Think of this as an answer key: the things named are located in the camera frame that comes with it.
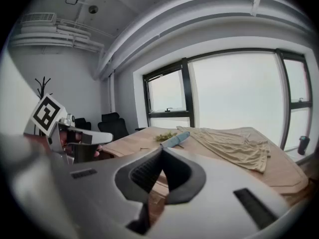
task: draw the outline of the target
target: window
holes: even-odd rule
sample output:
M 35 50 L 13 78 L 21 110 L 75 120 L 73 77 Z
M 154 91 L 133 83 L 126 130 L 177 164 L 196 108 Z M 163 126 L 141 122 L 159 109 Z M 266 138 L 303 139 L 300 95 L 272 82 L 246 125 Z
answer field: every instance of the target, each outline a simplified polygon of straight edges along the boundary
M 312 89 L 303 55 L 244 48 L 183 58 L 144 75 L 148 124 L 253 127 L 281 149 L 308 136 Z
M 194 127 L 192 93 L 187 61 L 144 75 L 148 124 L 157 127 Z
M 196 127 L 253 127 L 280 145 L 284 105 L 274 52 L 222 54 L 189 69 Z

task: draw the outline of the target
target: hand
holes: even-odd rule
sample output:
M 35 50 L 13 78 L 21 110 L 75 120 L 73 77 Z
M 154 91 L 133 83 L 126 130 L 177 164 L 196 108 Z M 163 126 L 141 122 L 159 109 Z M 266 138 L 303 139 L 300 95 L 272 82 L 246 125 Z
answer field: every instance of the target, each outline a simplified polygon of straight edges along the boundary
M 77 142 L 80 142 L 81 139 L 82 139 L 82 135 L 80 133 L 75 133 L 75 140 Z M 62 147 L 66 147 L 66 145 L 67 145 L 67 141 L 66 141 L 67 140 L 67 132 L 66 131 L 60 131 L 60 140 L 61 140 Z M 98 157 L 99 155 L 100 155 L 100 153 L 95 151 L 94 157 Z

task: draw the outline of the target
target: coat rack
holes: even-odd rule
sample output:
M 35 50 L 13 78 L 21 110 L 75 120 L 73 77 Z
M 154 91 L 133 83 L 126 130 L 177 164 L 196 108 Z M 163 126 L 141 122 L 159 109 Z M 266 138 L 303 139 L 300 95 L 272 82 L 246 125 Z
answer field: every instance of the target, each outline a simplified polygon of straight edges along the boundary
M 40 84 L 40 89 L 41 89 L 41 91 L 39 90 L 39 89 L 37 89 L 38 90 L 38 93 L 39 93 L 39 95 L 37 95 L 39 98 L 40 98 L 40 100 L 44 97 L 44 88 L 45 88 L 45 86 L 46 86 L 46 84 L 51 80 L 51 78 L 50 79 L 48 79 L 46 82 L 45 82 L 45 77 L 43 77 L 43 82 L 42 82 L 42 84 L 37 80 L 37 79 L 35 79 L 39 84 Z M 39 135 L 43 135 L 43 133 L 42 133 L 42 131 L 41 130 L 39 130 Z

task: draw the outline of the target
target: wooden table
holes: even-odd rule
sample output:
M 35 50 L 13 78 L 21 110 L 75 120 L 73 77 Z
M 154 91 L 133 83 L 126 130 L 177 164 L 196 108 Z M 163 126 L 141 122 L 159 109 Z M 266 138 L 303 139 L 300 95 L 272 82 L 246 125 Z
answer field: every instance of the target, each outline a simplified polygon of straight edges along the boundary
M 117 141 L 110 142 L 102 146 L 102 149 L 103 151 L 117 157 L 131 155 L 140 151 L 148 152 L 153 148 L 159 147 L 160 145 L 159 142 L 154 140 L 154 137 L 156 135 L 166 133 L 168 130 L 169 129 L 159 127 L 147 127 Z M 171 129 L 171 131 L 181 133 L 181 131 L 177 129 Z M 264 135 L 252 127 L 242 127 L 225 131 L 235 134 L 248 135 L 249 140 L 267 139 Z M 245 168 L 243 168 L 243 170 L 258 178 L 282 195 L 294 194 L 304 189 L 308 185 L 308 178 L 302 169 L 298 167 L 284 151 L 282 151 L 269 139 L 267 140 L 270 144 L 271 157 L 267 159 L 265 173 L 261 174 L 257 171 L 248 170 Z M 175 146 L 174 148 L 224 160 L 222 157 L 213 153 L 211 150 L 204 147 L 192 137 L 187 138 L 180 145 L 183 148 L 179 146 Z M 167 184 L 165 182 L 163 173 L 155 185 L 155 190 L 161 195 L 168 194 Z

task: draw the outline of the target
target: window pane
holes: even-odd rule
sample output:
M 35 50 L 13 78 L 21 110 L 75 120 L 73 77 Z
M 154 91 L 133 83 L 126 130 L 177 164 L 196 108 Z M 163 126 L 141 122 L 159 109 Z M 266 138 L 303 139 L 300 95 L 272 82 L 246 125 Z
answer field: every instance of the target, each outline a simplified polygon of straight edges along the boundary
M 309 101 L 307 77 L 304 64 L 299 61 L 284 59 L 290 85 L 291 101 Z
M 184 85 L 181 70 L 149 82 L 152 112 L 186 110 Z
M 215 56 L 189 68 L 196 127 L 250 126 L 280 145 L 284 101 L 274 54 Z
M 285 150 L 299 146 L 299 138 L 307 134 L 310 108 L 302 108 L 291 111 L 290 126 Z
M 151 118 L 151 126 L 163 127 L 163 128 L 176 128 L 180 126 L 189 126 L 188 117 L 176 117 L 176 118 Z

